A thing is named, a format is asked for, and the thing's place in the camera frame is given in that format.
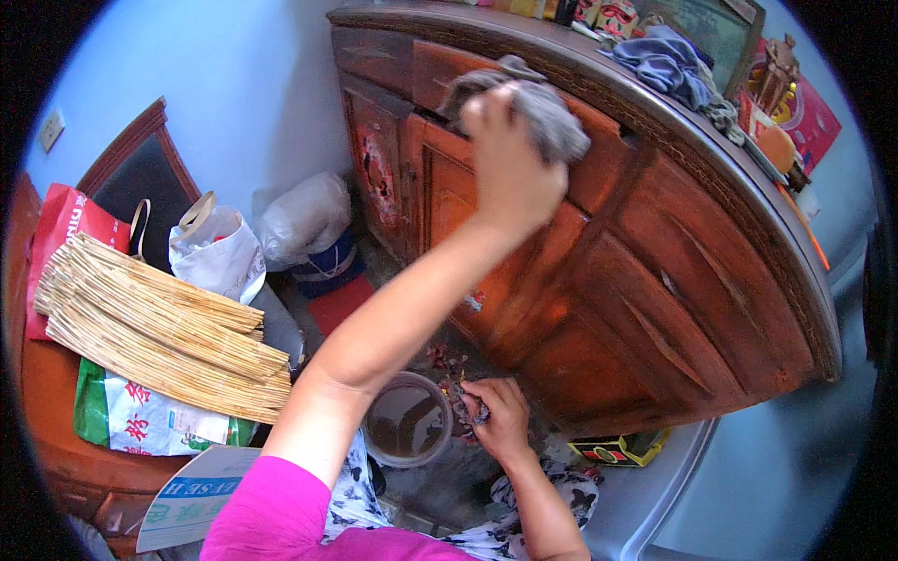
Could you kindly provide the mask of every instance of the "pink shirt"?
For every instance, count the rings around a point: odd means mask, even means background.
[[[213,559],[470,560],[451,544],[399,528],[344,530],[321,545],[330,490],[287,460],[262,456],[212,522],[199,557]]]

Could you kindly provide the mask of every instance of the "rolled bamboo mat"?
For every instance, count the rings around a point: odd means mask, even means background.
[[[157,268],[115,251],[90,235],[79,232],[70,244],[109,267],[123,270],[129,278],[155,296],[175,306],[189,309],[213,323],[238,333],[249,333],[262,323],[265,312],[167,275]]]
[[[287,353],[170,305],[120,270],[104,267],[82,252],[69,251],[67,255],[70,259],[64,266],[41,278],[36,301],[49,298],[64,302],[82,294],[111,317],[163,345],[253,380],[266,380],[290,358]]]
[[[131,381],[224,415],[274,423],[290,394],[286,366],[264,382],[250,381],[123,329],[80,294],[49,317],[47,335]]]
[[[121,376],[274,423],[290,393],[289,357],[258,341],[262,312],[172,280],[80,233],[51,257],[34,308],[48,315],[51,338]],[[198,313],[206,306],[215,312]]]

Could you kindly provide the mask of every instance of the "pink sleeve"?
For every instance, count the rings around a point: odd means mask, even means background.
[[[329,502],[320,479],[262,456],[212,522],[200,558],[295,559],[321,543]]]

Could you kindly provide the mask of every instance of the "picture frame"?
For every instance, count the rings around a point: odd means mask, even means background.
[[[766,12],[753,0],[630,0],[639,17],[660,15],[665,24],[714,60],[711,73],[732,100],[754,60]]]

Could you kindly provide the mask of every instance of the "plastic bag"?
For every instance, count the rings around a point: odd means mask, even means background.
[[[195,408],[86,358],[78,368],[73,425],[86,441],[145,456],[185,456],[212,443],[246,446],[259,423]]]
[[[97,240],[108,243],[111,248],[128,253],[131,233],[128,223],[116,219],[81,191],[61,183],[53,183],[40,209],[38,229],[31,245],[31,268],[28,273],[25,307],[25,336],[29,339],[50,339],[45,333],[47,317],[31,307],[34,303],[34,291],[37,290],[40,275],[53,252],[79,232],[87,232]]]
[[[253,194],[256,200],[265,191]],[[329,248],[349,226],[349,192],[335,173],[325,171],[277,197],[252,218],[266,265],[284,271]]]
[[[240,212],[209,191],[169,234],[172,273],[194,286],[249,304],[265,284],[259,240]]]

